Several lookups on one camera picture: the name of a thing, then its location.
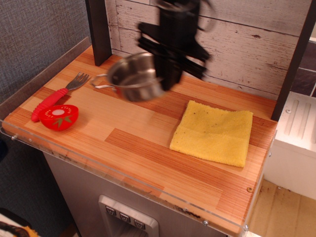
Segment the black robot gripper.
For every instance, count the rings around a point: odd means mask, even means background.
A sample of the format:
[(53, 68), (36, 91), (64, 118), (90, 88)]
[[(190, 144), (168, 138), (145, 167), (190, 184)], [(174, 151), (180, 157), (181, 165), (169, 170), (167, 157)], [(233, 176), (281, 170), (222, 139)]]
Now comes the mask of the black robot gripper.
[(156, 76), (161, 79), (164, 91), (180, 81), (183, 72), (198, 79), (204, 76), (205, 65), (199, 65), (187, 57), (206, 63), (209, 53), (196, 41), (199, 7), (184, 11), (159, 7), (159, 24), (141, 22), (139, 46), (154, 55)]

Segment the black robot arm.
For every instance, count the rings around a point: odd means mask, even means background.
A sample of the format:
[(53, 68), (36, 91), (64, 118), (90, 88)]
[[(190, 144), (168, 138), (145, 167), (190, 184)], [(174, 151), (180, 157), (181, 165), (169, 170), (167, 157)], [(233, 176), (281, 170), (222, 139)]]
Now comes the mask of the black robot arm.
[(163, 90), (180, 81), (183, 72), (201, 79), (206, 68), (190, 57), (205, 63), (209, 53), (196, 41), (200, 30), (198, 0), (157, 0), (159, 24), (141, 22), (139, 46), (153, 54), (156, 76)]

